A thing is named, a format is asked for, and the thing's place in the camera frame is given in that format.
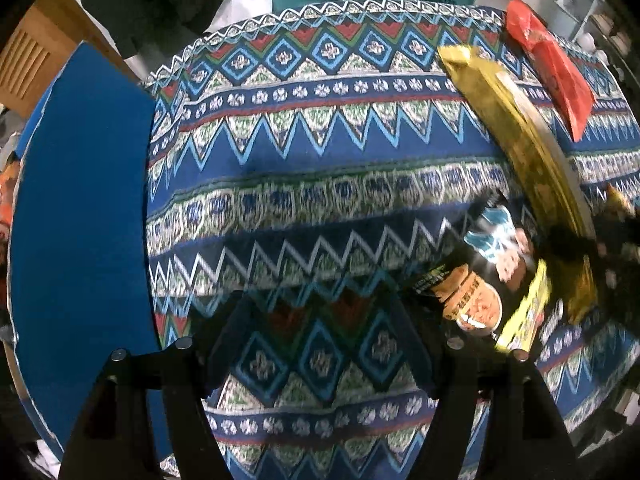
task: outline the screw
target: screw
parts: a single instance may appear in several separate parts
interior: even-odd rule
[[[447,346],[452,350],[462,350],[465,346],[465,342],[459,337],[450,337],[447,339]]]
[[[191,345],[193,344],[193,339],[191,339],[190,337],[181,337],[180,339],[177,339],[175,341],[175,347],[178,350],[186,350],[187,348],[190,348]]]
[[[513,357],[516,359],[516,361],[523,363],[527,359],[529,359],[529,352],[523,350],[522,348],[516,348],[513,351]]]
[[[114,362],[122,361],[127,356],[127,351],[124,348],[118,348],[111,352],[111,360]]]

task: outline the gold foil wrapper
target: gold foil wrapper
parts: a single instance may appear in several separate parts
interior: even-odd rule
[[[591,211],[575,173],[542,115],[510,73],[480,57],[475,47],[441,46],[438,53],[453,84],[511,161],[542,229],[564,224],[580,236],[595,238]],[[562,276],[554,288],[565,298],[570,321],[579,322],[596,301],[589,260],[553,264]]]

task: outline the patterned tablecloth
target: patterned tablecloth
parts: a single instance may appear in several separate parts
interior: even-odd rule
[[[610,73],[563,45],[597,96],[573,143],[502,19],[409,0],[307,6],[199,40],[147,81],[160,341],[193,333],[238,288],[264,316],[206,406],[235,478],[404,478],[436,403],[416,388],[373,290],[436,259],[443,233],[489,188],[535,229],[437,46],[476,45],[507,67],[591,206],[606,182],[640,195],[640,130]],[[597,310],[551,336],[538,364],[570,429],[639,351]],[[478,462],[486,413],[480,404],[463,475]],[[175,471],[171,457],[164,466]]]

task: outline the orange object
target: orange object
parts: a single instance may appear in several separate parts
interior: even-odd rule
[[[564,117],[564,124],[578,142],[595,102],[590,86],[522,0],[511,0],[507,6],[507,31],[532,59],[545,89]]]
[[[20,173],[20,162],[12,162],[0,174],[0,240],[9,238],[14,217],[14,189]]]

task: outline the wooden door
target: wooden door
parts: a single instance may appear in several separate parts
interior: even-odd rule
[[[0,53],[0,103],[26,120],[82,40],[137,81],[75,0],[36,0]]]

